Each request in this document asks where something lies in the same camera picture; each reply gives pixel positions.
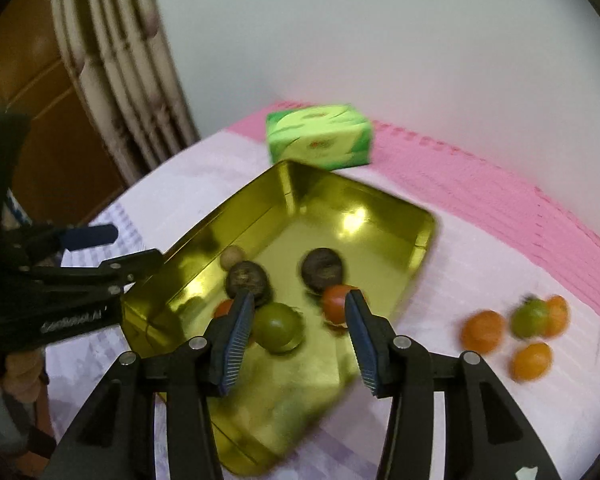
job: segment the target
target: white tablecloth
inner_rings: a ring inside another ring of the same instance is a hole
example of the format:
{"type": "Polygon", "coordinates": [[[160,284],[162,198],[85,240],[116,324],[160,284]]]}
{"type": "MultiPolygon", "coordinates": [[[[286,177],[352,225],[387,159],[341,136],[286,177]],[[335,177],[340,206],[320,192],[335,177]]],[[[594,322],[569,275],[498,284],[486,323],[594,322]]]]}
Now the white tablecloth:
{"type": "MultiPolygon", "coordinates": [[[[163,164],[96,219],[118,225],[121,235],[115,245],[66,254],[63,265],[92,266],[144,248],[166,251],[268,167],[264,146],[219,132],[163,164]]],[[[372,166],[342,173],[417,203],[372,166]]],[[[518,344],[512,338],[487,361],[535,428],[563,480],[579,479],[600,452],[600,318],[514,249],[451,214],[422,205],[438,216],[440,236],[396,332],[412,336],[429,351],[455,356],[462,351],[459,325],[476,310],[506,314],[526,293],[564,296],[572,307],[572,323],[564,336],[550,343],[554,366],[547,377],[527,384],[509,379],[508,359],[518,344]]],[[[127,348],[120,329],[111,328],[47,349],[50,408],[58,436],[127,348]]],[[[436,394],[432,480],[443,478],[443,406],[442,394],[436,394]]],[[[356,384],[267,478],[375,478],[389,409],[388,400],[375,400],[362,382],[356,384]]],[[[163,406],[157,409],[156,430],[157,478],[161,480],[168,478],[163,406]]]]}

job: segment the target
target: beige curtain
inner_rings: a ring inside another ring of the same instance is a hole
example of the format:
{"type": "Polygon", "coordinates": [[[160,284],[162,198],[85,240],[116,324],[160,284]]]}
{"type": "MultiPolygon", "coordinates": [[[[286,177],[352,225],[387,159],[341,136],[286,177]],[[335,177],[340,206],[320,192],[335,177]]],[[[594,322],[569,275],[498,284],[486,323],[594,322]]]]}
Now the beige curtain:
{"type": "Polygon", "coordinates": [[[52,0],[62,59],[125,181],[198,140],[155,0],[52,0]]]}

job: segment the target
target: orange tomato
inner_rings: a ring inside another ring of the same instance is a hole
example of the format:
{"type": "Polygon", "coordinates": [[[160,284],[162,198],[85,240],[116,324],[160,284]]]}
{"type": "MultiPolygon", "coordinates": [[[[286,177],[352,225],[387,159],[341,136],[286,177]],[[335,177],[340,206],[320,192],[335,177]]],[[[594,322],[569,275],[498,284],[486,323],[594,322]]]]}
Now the orange tomato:
{"type": "Polygon", "coordinates": [[[465,322],[460,333],[460,342],[465,350],[488,354],[502,341],[504,318],[493,310],[483,310],[465,322]]]}
{"type": "Polygon", "coordinates": [[[517,352],[511,359],[511,378],[519,383],[534,381],[549,371],[554,356],[547,343],[533,343],[517,352]]]}
{"type": "Polygon", "coordinates": [[[350,290],[357,287],[351,285],[331,285],[322,294],[322,312],[327,321],[334,325],[342,325],[347,321],[344,316],[344,299],[350,290]]]}
{"type": "Polygon", "coordinates": [[[214,310],[214,318],[226,316],[233,303],[234,300],[224,300],[218,303],[218,306],[216,306],[216,309],[214,310]]]}
{"type": "Polygon", "coordinates": [[[567,330],[569,326],[569,305],[562,296],[552,296],[546,300],[546,306],[549,310],[549,316],[542,335],[544,337],[556,337],[567,330]]]}

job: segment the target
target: red tomato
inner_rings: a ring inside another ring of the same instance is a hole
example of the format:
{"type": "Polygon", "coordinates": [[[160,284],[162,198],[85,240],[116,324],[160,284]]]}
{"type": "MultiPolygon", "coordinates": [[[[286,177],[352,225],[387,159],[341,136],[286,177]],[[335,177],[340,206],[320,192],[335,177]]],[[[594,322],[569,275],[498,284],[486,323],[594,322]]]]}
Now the red tomato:
{"type": "Polygon", "coordinates": [[[224,300],[218,303],[218,306],[214,310],[214,317],[226,316],[233,303],[234,300],[224,300]]]}
{"type": "Polygon", "coordinates": [[[334,325],[346,323],[344,316],[344,299],[350,290],[357,288],[351,285],[332,285],[322,294],[322,312],[327,321],[334,325]]]}

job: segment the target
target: wooden door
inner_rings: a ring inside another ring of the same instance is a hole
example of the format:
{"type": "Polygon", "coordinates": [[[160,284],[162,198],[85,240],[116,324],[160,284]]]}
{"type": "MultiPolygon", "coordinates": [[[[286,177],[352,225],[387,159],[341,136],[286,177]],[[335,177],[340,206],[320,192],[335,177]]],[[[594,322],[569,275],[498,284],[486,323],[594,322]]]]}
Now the wooden door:
{"type": "Polygon", "coordinates": [[[11,0],[0,16],[0,106],[32,117],[12,190],[34,220],[86,222],[123,191],[62,63],[50,0],[11,0]]]}

